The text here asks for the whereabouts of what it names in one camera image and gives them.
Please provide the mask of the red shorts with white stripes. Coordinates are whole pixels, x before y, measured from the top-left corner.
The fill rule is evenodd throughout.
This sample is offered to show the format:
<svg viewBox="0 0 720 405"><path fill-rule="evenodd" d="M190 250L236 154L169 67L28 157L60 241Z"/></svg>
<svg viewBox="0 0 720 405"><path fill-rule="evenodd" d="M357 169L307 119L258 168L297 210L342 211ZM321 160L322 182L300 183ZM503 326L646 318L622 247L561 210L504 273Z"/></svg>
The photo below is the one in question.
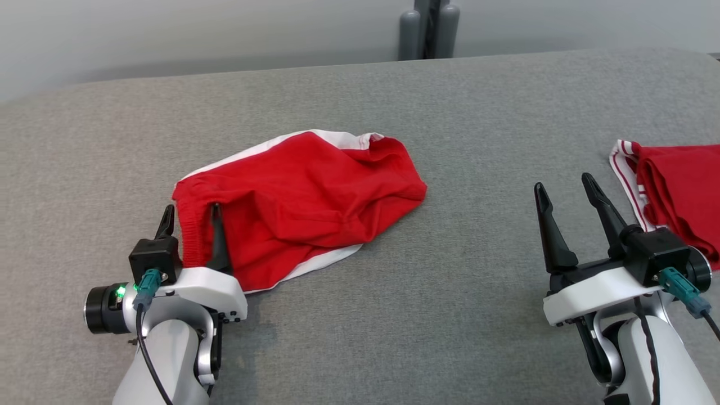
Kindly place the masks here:
<svg viewBox="0 0 720 405"><path fill-rule="evenodd" d="M401 141L307 130L196 169L172 198L183 264L208 263L219 204L231 273L257 293L354 254L419 207L427 190Z"/></svg>

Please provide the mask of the grey metal wall column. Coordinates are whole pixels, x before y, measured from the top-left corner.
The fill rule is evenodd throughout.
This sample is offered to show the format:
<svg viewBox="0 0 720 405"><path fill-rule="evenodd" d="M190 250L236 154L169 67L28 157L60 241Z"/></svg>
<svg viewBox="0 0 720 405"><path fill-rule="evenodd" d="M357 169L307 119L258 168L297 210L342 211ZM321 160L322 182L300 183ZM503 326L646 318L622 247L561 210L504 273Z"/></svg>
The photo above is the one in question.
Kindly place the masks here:
<svg viewBox="0 0 720 405"><path fill-rule="evenodd" d="M459 25L460 8L451 0L414 0L399 18L398 59L450 59Z"/></svg>

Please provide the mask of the red white jersey number 23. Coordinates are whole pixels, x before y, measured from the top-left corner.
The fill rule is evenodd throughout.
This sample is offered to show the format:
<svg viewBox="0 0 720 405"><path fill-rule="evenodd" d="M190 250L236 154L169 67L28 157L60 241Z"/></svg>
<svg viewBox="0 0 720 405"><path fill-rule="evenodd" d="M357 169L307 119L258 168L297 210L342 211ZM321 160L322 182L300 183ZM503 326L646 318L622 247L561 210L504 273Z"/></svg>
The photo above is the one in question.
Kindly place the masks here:
<svg viewBox="0 0 720 405"><path fill-rule="evenodd" d="M720 273L720 144L650 147L617 140L609 163L643 230L668 228Z"/></svg>

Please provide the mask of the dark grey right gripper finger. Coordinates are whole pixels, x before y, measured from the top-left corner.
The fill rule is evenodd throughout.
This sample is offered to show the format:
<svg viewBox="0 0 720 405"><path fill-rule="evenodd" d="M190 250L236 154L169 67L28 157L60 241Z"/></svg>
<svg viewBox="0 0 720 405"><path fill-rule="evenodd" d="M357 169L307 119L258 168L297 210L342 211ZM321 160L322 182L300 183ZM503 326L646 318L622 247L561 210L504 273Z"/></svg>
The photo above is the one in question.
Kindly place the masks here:
<svg viewBox="0 0 720 405"><path fill-rule="evenodd" d="M533 187L537 206L538 228L542 239L545 267L550 274L560 274L576 269L578 257L568 248L553 216L553 205L542 182Z"/></svg>
<svg viewBox="0 0 720 405"><path fill-rule="evenodd" d="M597 215L601 220L605 238L607 239L607 243L609 243L609 249L607 250L609 258L614 260L624 259L627 256L627 252L623 246L622 239L620 239L620 233L627 227L627 223L623 220L614 204L605 195L591 173L583 173L581 180L587 195L587 200L591 203L592 207L596 208Z"/></svg>

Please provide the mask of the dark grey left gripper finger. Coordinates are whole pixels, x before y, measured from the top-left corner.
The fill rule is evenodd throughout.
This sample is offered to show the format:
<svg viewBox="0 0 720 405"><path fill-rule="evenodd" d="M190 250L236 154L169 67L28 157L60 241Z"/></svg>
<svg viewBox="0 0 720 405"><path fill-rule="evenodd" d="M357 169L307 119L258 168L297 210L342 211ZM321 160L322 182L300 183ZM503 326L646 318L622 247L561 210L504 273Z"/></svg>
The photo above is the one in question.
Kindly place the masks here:
<svg viewBox="0 0 720 405"><path fill-rule="evenodd" d="M231 255L227 248L226 230L224 230L219 203L211 206L210 222L213 226L213 246L211 246L211 257L206 262L206 267L226 275L232 275Z"/></svg>
<svg viewBox="0 0 720 405"><path fill-rule="evenodd" d="M175 207L169 204L165 207L162 218L160 218L159 228L155 233L155 240L167 238L173 235L175 221Z"/></svg>

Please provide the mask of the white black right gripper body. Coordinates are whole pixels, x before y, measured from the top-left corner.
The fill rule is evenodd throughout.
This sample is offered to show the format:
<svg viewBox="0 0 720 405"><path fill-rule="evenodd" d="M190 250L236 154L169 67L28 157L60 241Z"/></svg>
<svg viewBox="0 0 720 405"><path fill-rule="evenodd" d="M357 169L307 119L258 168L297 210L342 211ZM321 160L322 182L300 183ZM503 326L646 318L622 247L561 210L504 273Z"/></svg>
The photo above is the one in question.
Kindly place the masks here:
<svg viewBox="0 0 720 405"><path fill-rule="evenodd" d="M666 305L673 301L658 284L643 286L619 260L605 259L581 265L580 270L594 273L543 298L543 313L549 325L596 312L619 316L635 311L633 298L640 297L645 310L671 325Z"/></svg>

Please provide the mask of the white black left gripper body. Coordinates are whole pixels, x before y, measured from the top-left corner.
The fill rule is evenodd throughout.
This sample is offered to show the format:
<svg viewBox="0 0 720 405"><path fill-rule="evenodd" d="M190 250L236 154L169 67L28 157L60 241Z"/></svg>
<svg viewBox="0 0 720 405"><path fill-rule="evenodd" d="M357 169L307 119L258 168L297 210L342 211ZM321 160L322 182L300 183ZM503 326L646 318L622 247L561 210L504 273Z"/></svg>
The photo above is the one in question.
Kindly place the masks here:
<svg viewBox="0 0 720 405"><path fill-rule="evenodd" d="M173 285L157 292L157 322L180 320L193 327L212 322L209 310L231 321L246 320L249 306L237 280L206 267L183 269Z"/></svg>

